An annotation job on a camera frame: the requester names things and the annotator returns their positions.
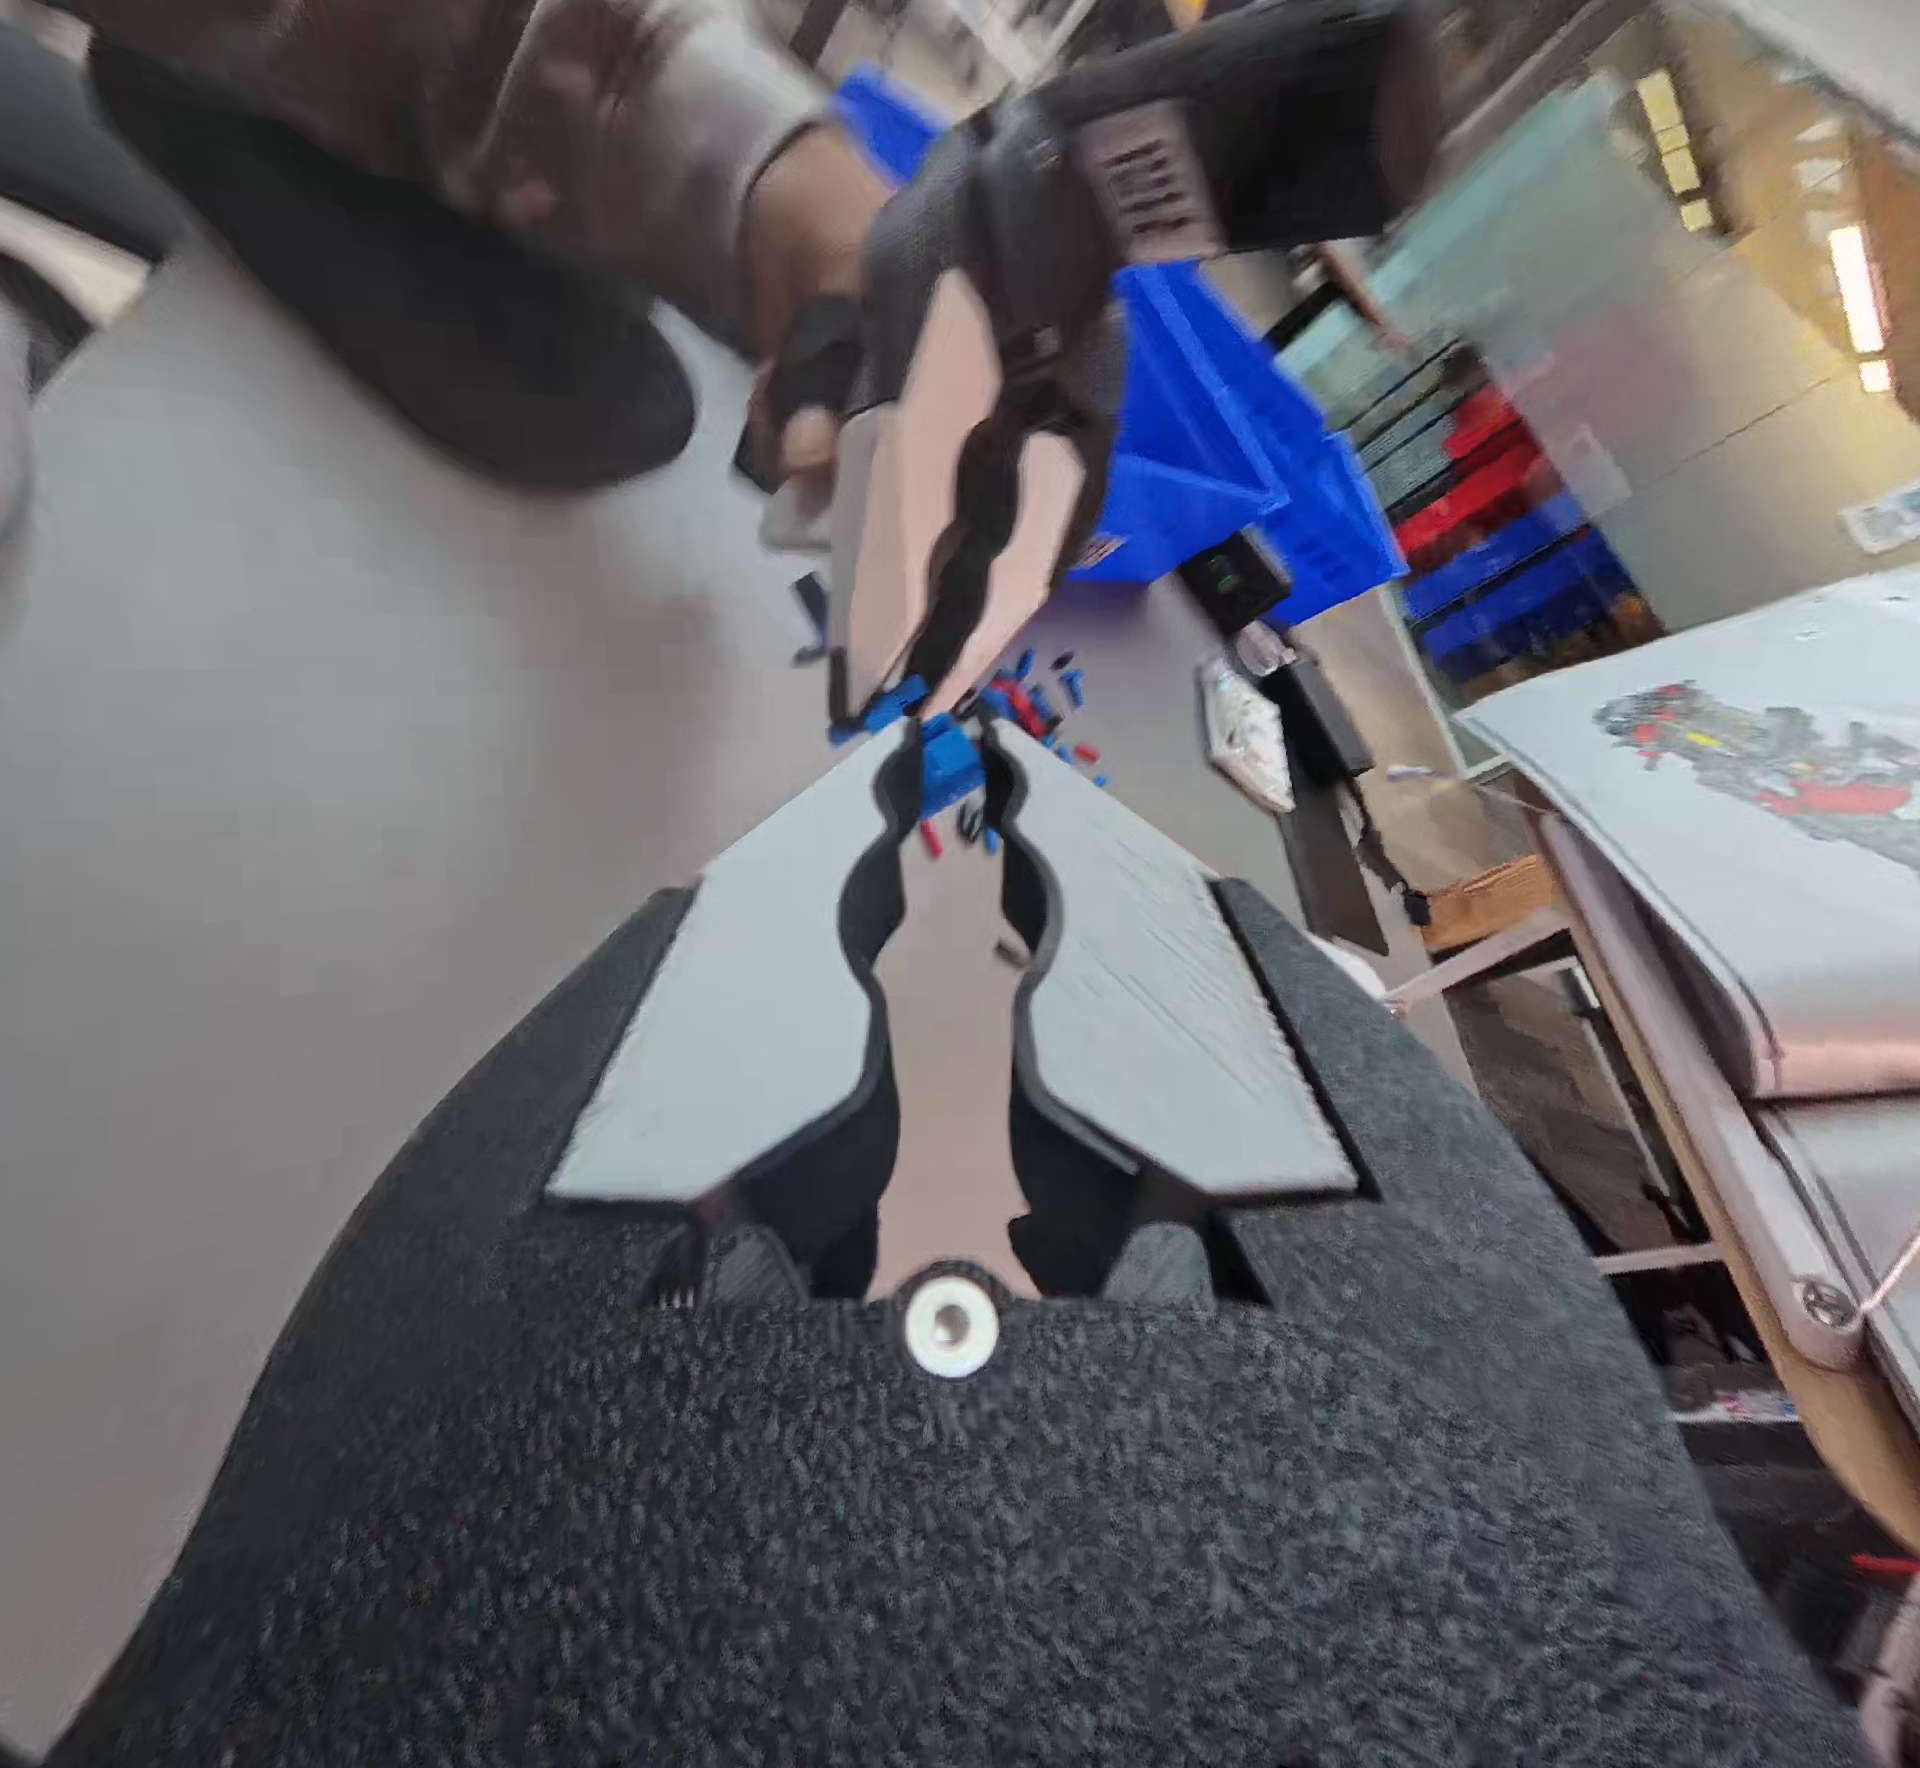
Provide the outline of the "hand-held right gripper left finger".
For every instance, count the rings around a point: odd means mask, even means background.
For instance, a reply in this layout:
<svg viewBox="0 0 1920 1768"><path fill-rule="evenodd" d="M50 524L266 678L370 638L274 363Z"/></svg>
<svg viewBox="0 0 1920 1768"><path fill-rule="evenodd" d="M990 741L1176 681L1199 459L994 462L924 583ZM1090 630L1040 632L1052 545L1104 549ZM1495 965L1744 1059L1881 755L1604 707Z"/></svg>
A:
<svg viewBox="0 0 1920 1768"><path fill-rule="evenodd" d="M704 866L551 1199L697 1208L852 1101L875 991L842 908L862 864L900 876L897 776L920 779L912 722L862 741Z"/></svg>

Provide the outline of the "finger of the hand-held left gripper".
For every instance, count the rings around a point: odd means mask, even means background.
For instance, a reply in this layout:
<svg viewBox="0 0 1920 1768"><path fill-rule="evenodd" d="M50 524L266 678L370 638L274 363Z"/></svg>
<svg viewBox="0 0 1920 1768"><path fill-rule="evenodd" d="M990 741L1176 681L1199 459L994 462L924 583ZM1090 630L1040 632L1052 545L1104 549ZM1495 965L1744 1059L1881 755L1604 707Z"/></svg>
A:
<svg viewBox="0 0 1920 1768"><path fill-rule="evenodd" d="M994 318L947 270L895 393L849 416L831 501L831 724L857 726L900 678L949 707L1020 630L1002 571L1020 521L1018 454Z"/></svg>
<svg viewBox="0 0 1920 1768"><path fill-rule="evenodd" d="M1087 501L1087 465L1061 433L1021 436L1011 462L1011 521L1005 540L987 543L984 593L962 601L959 652L949 671L952 714L996 673L998 658L1049 601L1063 565L1073 565L1070 537Z"/></svg>

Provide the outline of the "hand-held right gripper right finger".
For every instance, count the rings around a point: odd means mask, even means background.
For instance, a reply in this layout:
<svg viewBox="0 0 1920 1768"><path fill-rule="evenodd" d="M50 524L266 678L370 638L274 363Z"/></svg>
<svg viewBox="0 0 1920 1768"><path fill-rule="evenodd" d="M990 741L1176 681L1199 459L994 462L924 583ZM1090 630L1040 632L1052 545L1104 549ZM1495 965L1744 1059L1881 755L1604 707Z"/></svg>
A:
<svg viewBox="0 0 1920 1768"><path fill-rule="evenodd" d="M1025 950L1020 1095L1126 1176L1209 1205L1356 1193L1356 1164L1217 876L1020 727L982 737L999 913Z"/></svg>

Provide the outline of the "pile of small toy pins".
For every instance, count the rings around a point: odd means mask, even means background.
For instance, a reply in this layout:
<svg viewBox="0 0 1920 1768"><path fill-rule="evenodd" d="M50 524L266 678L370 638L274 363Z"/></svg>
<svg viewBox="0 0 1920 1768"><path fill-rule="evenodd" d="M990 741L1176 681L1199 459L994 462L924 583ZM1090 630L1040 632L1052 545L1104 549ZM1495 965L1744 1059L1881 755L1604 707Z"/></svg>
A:
<svg viewBox="0 0 1920 1768"><path fill-rule="evenodd" d="M984 844L990 854L998 852L999 833L996 812L990 807L992 783L987 753L975 733L979 724L999 724L1018 729L1096 787L1108 789L1109 785L1108 775L1102 773L1100 767L1100 751L1069 735L1063 712L1037 674L1033 652L1021 652L1010 671L998 671L990 676L982 690L975 690L970 700L959 706L955 718L968 727L982 749L986 789L968 796L934 821L918 821L920 844L932 859L944 854L944 836L955 836L962 845Z"/></svg>

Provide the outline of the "blue cylindrical toy part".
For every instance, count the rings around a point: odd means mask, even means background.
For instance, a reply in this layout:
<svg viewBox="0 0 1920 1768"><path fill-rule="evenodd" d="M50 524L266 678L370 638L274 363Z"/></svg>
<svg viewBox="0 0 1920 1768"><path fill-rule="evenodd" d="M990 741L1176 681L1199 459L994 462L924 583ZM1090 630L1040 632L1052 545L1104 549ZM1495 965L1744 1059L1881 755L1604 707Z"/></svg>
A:
<svg viewBox="0 0 1920 1768"><path fill-rule="evenodd" d="M986 789L982 749L968 727L951 714L936 714L927 706L923 676L901 676L852 722L828 726L833 748L855 740L879 737L901 722L915 727L920 748L918 820L934 821L968 796Z"/></svg>

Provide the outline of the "toy car instruction booklet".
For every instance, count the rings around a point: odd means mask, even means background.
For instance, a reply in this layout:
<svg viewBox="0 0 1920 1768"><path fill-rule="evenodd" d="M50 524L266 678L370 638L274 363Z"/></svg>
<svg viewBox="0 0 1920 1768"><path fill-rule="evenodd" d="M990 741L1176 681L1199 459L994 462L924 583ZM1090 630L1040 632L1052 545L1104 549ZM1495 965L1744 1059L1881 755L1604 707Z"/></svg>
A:
<svg viewBox="0 0 1920 1768"><path fill-rule="evenodd" d="M1669 940L1729 1081L1917 1081L1917 571L1502 688L1463 726Z"/></svg>

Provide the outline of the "person's left forearm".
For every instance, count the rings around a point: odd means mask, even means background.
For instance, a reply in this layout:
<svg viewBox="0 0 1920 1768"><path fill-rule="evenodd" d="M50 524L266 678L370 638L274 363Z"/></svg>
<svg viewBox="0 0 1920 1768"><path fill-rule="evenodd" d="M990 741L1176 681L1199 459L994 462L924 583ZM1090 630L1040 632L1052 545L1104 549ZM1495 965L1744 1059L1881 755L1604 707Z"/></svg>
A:
<svg viewBox="0 0 1920 1768"><path fill-rule="evenodd" d="M248 95L348 165L639 266L733 257L817 87L735 0L262 0L226 36Z"/></svg>

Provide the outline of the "grey desk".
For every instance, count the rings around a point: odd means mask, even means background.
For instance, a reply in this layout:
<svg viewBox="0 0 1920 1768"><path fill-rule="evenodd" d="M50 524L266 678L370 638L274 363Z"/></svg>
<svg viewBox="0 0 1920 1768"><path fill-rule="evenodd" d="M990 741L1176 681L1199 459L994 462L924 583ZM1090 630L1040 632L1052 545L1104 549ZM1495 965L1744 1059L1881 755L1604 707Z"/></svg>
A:
<svg viewBox="0 0 1920 1768"><path fill-rule="evenodd" d="M408 436L191 245L60 369L4 550L4 1748L166 1576L401 1142L831 763L748 374L579 499Z"/></svg>

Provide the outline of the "person's left hand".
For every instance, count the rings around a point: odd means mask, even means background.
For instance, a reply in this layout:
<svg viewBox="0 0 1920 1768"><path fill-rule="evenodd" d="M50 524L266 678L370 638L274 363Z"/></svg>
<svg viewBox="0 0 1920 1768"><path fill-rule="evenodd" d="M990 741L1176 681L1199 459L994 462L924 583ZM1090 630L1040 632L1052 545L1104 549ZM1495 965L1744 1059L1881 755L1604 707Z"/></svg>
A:
<svg viewBox="0 0 1920 1768"><path fill-rule="evenodd" d="M836 419L824 410L776 419L767 401L773 364L805 306L864 294L866 240L891 193L841 130L812 126L770 161L748 204L755 442L802 504L824 506L833 495Z"/></svg>

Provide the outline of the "blue plastic bin white tag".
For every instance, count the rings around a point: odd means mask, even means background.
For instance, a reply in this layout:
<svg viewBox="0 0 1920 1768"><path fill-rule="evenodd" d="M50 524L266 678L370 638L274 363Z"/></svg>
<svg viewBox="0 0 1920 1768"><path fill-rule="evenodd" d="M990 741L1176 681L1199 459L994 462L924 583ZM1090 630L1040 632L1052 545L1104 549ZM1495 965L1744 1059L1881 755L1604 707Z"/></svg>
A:
<svg viewBox="0 0 1920 1768"><path fill-rule="evenodd" d="M1151 583L1287 501L1260 410L1279 393L1196 267L1123 270L1123 399L1105 497L1073 580Z"/></svg>

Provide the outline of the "black charger box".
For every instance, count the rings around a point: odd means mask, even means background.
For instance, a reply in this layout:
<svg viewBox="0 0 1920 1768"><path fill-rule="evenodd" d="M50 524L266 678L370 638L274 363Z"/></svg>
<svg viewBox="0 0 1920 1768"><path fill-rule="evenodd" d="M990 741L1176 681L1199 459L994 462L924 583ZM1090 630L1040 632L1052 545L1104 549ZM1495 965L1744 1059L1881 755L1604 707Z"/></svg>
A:
<svg viewBox="0 0 1920 1768"><path fill-rule="evenodd" d="M1288 565L1256 525L1187 557L1174 576L1224 642L1264 622L1294 591Z"/></svg>

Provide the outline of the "holographic sticker sheet pad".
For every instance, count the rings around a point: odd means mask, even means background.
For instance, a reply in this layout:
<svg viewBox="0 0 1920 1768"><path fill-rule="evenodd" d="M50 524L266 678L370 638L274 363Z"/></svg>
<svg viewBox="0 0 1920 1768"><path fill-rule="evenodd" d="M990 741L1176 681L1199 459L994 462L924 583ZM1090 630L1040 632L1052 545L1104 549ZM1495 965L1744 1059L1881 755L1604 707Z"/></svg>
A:
<svg viewBox="0 0 1920 1768"><path fill-rule="evenodd" d="M1264 812L1291 816L1296 796L1279 707L1224 654L1199 661L1194 681L1209 767Z"/></svg>

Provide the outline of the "black power adapter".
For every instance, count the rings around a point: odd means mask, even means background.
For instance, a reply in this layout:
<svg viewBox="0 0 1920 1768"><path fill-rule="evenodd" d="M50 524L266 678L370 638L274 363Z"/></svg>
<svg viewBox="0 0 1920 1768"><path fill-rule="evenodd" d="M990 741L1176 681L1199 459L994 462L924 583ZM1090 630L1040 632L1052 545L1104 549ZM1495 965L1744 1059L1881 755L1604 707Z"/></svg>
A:
<svg viewBox="0 0 1920 1768"><path fill-rule="evenodd" d="M1330 790L1373 771L1373 748L1319 661L1301 654L1284 662L1267 693L1279 710L1291 763L1315 789Z"/></svg>

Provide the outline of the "rack of red blue bins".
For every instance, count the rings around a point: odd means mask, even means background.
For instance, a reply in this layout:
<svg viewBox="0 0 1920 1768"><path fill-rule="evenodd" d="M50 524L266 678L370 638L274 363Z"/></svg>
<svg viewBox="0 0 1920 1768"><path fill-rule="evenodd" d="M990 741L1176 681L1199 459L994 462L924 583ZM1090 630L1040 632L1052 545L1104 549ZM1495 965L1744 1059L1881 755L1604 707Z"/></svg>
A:
<svg viewBox="0 0 1920 1768"><path fill-rule="evenodd" d="M1603 527L1629 480L1585 430L1549 447L1473 361L1390 511L1412 652L1452 710L1666 636Z"/></svg>

